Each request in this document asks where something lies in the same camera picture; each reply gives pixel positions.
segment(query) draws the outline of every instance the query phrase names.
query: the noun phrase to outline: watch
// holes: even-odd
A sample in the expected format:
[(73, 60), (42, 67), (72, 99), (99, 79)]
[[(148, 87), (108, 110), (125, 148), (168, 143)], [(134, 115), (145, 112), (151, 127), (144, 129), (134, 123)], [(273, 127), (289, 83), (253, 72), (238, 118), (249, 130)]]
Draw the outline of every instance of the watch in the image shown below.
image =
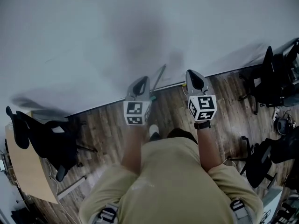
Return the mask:
[(211, 128), (211, 124), (210, 124), (210, 121), (206, 121), (204, 123), (194, 123), (194, 128), (195, 129), (204, 129), (204, 128)]

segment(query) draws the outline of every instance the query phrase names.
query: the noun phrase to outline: forearm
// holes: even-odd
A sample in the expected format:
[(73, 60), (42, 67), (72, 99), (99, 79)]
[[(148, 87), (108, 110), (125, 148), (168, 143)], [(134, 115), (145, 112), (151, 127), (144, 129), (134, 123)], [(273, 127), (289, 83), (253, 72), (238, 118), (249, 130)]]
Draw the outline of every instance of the forearm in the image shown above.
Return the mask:
[(205, 128), (197, 130), (199, 157), (202, 168), (208, 172), (211, 168), (221, 164), (212, 130)]
[(140, 174), (141, 144), (143, 141), (144, 127), (128, 126), (128, 129), (121, 165), (136, 174)]

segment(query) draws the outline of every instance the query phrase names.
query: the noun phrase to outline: shirt sleeve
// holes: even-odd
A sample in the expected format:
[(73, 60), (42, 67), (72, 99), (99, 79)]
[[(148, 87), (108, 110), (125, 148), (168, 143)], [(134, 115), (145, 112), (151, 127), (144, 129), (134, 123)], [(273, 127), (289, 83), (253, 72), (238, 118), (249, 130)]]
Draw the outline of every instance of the shirt sleeve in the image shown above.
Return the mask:
[(100, 212), (107, 203), (118, 203), (136, 178), (135, 173), (120, 165), (106, 169), (93, 187), (90, 195), (81, 204), (79, 210), (81, 223), (87, 224), (90, 217)]
[(232, 166), (221, 164), (208, 171), (217, 186), (231, 199), (240, 199), (251, 208), (259, 221), (263, 215), (263, 202)]

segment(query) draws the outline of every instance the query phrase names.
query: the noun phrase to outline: metal rod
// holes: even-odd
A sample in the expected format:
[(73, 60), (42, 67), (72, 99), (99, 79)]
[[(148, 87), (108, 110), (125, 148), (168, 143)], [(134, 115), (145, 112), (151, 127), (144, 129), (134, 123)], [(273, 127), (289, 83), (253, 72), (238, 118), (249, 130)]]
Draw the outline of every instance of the metal rod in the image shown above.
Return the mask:
[(159, 82), (161, 76), (163, 75), (163, 72), (164, 72), (165, 68), (166, 68), (166, 64), (165, 64), (164, 66), (162, 66), (161, 71), (160, 71), (160, 74), (159, 74), (159, 76), (158, 76), (158, 78), (157, 78), (157, 80), (156, 80), (156, 83), (154, 84), (153, 89), (152, 89), (151, 92), (149, 93), (149, 97), (150, 97), (151, 94), (154, 92), (154, 90), (155, 90), (155, 88), (156, 88), (156, 86), (157, 86), (157, 84), (158, 84), (158, 82)]

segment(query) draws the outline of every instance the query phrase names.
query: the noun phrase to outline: desk leg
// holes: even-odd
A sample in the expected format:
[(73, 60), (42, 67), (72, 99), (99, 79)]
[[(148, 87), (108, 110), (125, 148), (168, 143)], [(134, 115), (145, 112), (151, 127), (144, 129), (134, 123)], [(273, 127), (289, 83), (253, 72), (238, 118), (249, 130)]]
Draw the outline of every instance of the desk leg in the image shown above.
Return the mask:
[(68, 195), (70, 192), (72, 192), (76, 187), (78, 187), (81, 183), (83, 183), (87, 179), (86, 176), (81, 177), (78, 181), (73, 183), (71, 186), (67, 187), (65, 190), (59, 192), (57, 194), (58, 199), (60, 200), (61, 198), (65, 197)]

